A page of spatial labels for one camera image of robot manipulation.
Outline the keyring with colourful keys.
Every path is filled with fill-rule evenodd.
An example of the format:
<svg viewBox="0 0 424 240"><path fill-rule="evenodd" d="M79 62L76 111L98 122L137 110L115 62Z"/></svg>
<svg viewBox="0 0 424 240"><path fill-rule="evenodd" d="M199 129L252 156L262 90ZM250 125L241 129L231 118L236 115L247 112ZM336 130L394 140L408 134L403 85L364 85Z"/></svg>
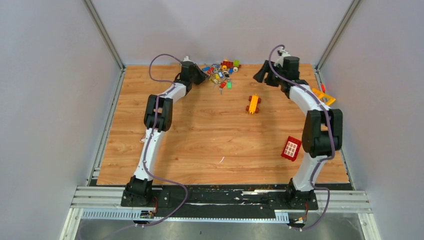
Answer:
<svg viewBox="0 0 424 240"><path fill-rule="evenodd" d="M231 90L233 88L234 81L231 77L236 72L223 71L218 63L201 66L200 68L208 74L207 80L213 83L213 88L219 89L221 95L224 89Z"/></svg>

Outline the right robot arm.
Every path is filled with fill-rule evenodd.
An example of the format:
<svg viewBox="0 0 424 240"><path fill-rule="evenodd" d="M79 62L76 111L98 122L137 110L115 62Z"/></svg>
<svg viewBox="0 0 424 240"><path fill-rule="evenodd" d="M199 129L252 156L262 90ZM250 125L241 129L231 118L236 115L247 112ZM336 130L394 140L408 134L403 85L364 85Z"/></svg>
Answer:
<svg viewBox="0 0 424 240"><path fill-rule="evenodd" d="M341 148L343 138L342 111L322 102L309 84L300 79L299 61L295 56L284 56L279 63L265 60L253 77L259 83L280 87L305 114L301 138L304 157L286 191L280 196L289 209L314 205L317 177L325 162L334 158Z"/></svg>

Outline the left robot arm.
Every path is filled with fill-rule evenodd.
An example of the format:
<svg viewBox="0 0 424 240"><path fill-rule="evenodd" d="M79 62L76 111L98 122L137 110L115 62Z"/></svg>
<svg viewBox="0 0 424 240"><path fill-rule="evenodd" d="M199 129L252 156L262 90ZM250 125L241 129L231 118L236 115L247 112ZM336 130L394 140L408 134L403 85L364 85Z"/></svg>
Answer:
<svg viewBox="0 0 424 240"><path fill-rule="evenodd" d="M163 181L154 175L157 155L165 136L171 128L173 106L185 97L193 85L203 83L208 75L199 66L185 57L180 62L181 70L164 92L148 97L143 122L146 127L143 149L133 176L125 185L121 206L146 207L153 201L153 180Z"/></svg>

